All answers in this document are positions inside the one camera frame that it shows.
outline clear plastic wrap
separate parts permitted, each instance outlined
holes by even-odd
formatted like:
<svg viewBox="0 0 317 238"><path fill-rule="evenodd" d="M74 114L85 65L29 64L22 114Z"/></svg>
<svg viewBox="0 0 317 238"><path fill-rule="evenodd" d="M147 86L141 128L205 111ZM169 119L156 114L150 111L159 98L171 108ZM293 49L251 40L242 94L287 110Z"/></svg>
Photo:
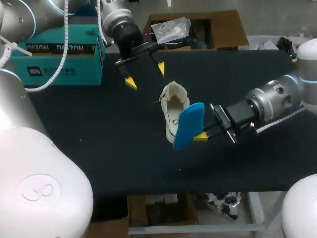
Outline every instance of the clear plastic wrap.
<svg viewBox="0 0 317 238"><path fill-rule="evenodd" d="M190 26L190 20L185 17L151 25L159 45L188 36Z"/></svg>

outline teal box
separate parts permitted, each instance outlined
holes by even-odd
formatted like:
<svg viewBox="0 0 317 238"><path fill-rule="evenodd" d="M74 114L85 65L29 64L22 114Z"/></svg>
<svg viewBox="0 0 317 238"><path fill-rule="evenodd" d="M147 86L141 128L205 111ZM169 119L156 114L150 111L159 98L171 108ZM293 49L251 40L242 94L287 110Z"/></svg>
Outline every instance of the teal box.
<svg viewBox="0 0 317 238"><path fill-rule="evenodd" d="M31 51L26 56L14 51L11 63L25 86L45 84L59 67L64 49L64 28L45 31L20 47ZM100 85L105 47L97 25L69 25L69 55L52 85Z"/></svg>

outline white shoe insole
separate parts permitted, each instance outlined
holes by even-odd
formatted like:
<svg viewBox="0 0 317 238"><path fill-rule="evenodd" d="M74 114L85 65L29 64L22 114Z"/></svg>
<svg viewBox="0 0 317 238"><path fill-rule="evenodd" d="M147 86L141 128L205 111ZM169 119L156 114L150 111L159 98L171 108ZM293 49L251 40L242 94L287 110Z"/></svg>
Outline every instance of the white shoe insole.
<svg viewBox="0 0 317 238"><path fill-rule="evenodd" d="M178 130L178 120L183 112L184 106L177 96L173 96L167 102L167 112L169 115L169 131L175 136Z"/></svg>

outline metal frame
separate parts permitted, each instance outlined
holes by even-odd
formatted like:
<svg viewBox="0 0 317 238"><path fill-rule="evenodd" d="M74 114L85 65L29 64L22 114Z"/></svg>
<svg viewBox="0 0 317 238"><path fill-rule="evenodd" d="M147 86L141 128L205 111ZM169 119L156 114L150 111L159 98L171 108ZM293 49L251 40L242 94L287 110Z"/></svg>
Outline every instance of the metal frame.
<svg viewBox="0 0 317 238"><path fill-rule="evenodd" d="M214 232L255 232L256 238L271 234L274 221L282 209L286 192L282 192L265 217L257 192L248 193L248 201L253 224L245 225L193 225L129 228L129 235L174 234L174 233L214 233Z"/></svg>

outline plastic bag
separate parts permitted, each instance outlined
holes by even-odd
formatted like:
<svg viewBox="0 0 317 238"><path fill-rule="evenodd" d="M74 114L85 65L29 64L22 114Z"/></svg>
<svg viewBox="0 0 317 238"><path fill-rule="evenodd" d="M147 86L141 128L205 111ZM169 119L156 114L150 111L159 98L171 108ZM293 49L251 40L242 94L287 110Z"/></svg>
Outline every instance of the plastic bag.
<svg viewBox="0 0 317 238"><path fill-rule="evenodd" d="M313 37L310 34L307 27L303 26L301 31L288 37L288 39L291 40L295 46L299 47L301 44L305 43L306 41L313 39Z"/></svg>
<svg viewBox="0 0 317 238"><path fill-rule="evenodd" d="M185 17L151 25L159 45L188 36L190 26L190 20Z"/></svg>

